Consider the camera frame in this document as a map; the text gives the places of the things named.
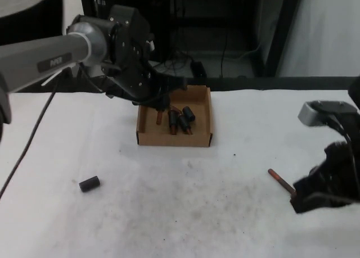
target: cable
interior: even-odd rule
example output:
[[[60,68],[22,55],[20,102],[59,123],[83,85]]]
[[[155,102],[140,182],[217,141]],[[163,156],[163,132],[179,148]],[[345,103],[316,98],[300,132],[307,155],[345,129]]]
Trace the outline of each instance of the cable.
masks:
[[[88,73],[85,69],[85,66],[82,63],[79,63],[78,65],[79,65],[79,68],[80,68],[82,74],[84,75],[85,79],[87,80],[87,82],[89,82],[89,84],[92,87],[96,88],[100,93],[103,93],[104,91],[101,88],[99,88],[97,85],[95,85],[93,81],[91,81],[91,78],[88,75]]]
[[[45,115],[45,112],[46,112],[46,110],[48,109],[48,107],[49,107],[52,99],[54,98],[55,93],[56,93],[56,91],[57,91],[57,88],[59,87],[59,80],[60,80],[59,78],[56,80],[56,84],[55,84],[55,86],[54,86],[54,89],[52,90],[52,93],[51,93],[49,99],[48,99],[47,102],[45,103],[45,106],[44,106],[43,110],[41,111],[41,113],[40,113],[40,115],[39,115],[39,118],[38,118],[38,120],[36,121],[33,130],[31,131],[30,138],[29,138],[28,142],[26,143],[26,146],[25,146],[24,150],[22,151],[22,153],[21,153],[19,159],[17,160],[15,166],[14,166],[13,169],[11,170],[10,175],[7,177],[7,179],[6,179],[6,181],[5,181],[5,184],[4,184],[3,187],[1,188],[1,191],[0,191],[0,199],[1,199],[1,197],[3,196],[3,194],[4,194],[4,192],[5,192],[6,188],[7,188],[7,186],[9,185],[9,183],[10,183],[10,181],[11,181],[14,173],[16,172],[17,168],[19,167],[19,165],[21,164],[23,158],[25,157],[26,153],[27,153],[28,150],[29,150],[29,147],[30,147],[30,145],[31,145],[31,143],[32,143],[32,141],[33,141],[34,136],[35,136],[35,133],[36,133],[36,131],[38,130],[38,127],[39,127],[39,125],[40,125],[40,123],[41,123],[41,121],[42,121],[42,119],[43,119],[43,117],[44,117],[44,115]]]
[[[227,48],[228,35],[229,35],[229,29],[226,30],[225,46],[224,46],[223,55],[221,57],[221,78],[224,77],[223,76],[223,64],[224,64],[225,52],[226,52],[226,48]]]
[[[356,169],[356,163],[355,163],[355,157],[354,157],[354,152],[353,152],[353,146],[350,140],[350,137],[348,135],[344,135],[345,140],[348,144],[348,148],[349,148],[349,153],[350,153],[350,158],[351,158],[351,162],[352,162],[352,167],[354,170],[354,175],[355,175],[355,182],[356,182],[356,187],[358,189],[358,194],[359,194],[359,199],[360,199],[360,182],[359,182],[359,177],[358,177],[358,171]]]

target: red-tipped rod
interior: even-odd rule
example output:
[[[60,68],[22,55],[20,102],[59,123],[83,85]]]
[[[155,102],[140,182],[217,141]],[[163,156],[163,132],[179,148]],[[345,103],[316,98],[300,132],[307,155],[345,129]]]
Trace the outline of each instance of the red-tipped rod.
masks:
[[[278,174],[276,174],[274,170],[269,169],[268,172],[269,172],[269,174],[270,174],[273,178],[275,178],[275,180],[278,181],[279,184],[282,185],[291,195],[293,195],[293,194],[296,193],[295,189],[294,189],[292,186],[290,186],[285,180],[283,180]]]

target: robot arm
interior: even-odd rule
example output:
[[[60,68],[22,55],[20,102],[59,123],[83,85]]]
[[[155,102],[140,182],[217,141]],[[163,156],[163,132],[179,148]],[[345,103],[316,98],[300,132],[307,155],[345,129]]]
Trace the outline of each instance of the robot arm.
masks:
[[[359,84],[349,95],[359,107]],[[336,142],[325,149],[325,161],[309,175],[294,183],[296,194],[291,204],[297,213],[320,207],[343,207],[360,203],[360,114],[345,102],[314,101],[304,104],[300,121],[310,127],[328,126],[340,133],[346,142]]]
[[[151,67],[151,41],[150,26],[136,9],[113,6],[108,20],[76,17],[66,36],[0,47],[0,128],[11,122],[8,93],[77,63],[100,65],[114,84],[110,96],[135,105],[168,106],[168,93],[185,89],[186,82]]]

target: open cardboard tray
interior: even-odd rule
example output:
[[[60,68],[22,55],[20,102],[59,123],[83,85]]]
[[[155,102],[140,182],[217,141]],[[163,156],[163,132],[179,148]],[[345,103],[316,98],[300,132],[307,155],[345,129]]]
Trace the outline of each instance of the open cardboard tray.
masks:
[[[171,135],[168,111],[163,113],[161,125],[156,124],[158,112],[153,108],[140,106],[137,118],[136,136],[140,146],[209,147],[213,137],[212,101],[210,89],[206,86],[188,86],[170,95],[171,105],[182,110],[190,107],[196,116],[191,124],[193,135],[178,128],[177,135]]]

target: white table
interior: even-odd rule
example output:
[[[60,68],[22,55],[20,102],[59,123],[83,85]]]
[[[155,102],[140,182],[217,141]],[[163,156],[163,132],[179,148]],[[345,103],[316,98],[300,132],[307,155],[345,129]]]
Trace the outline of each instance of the white table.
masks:
[[[1,183],[47,97],[11,96]],[[293,183],[321,162],[341,137],[298,112],[314,99],[351,102],[347,93],[212,98],[210,148],[157,148],[137,146],[131,103],[57,94],[0,202],[0,257],[359,257],[359,206],[296,215],[267,173]],[[78,183],[95,175],[101,187],[83,194]]]

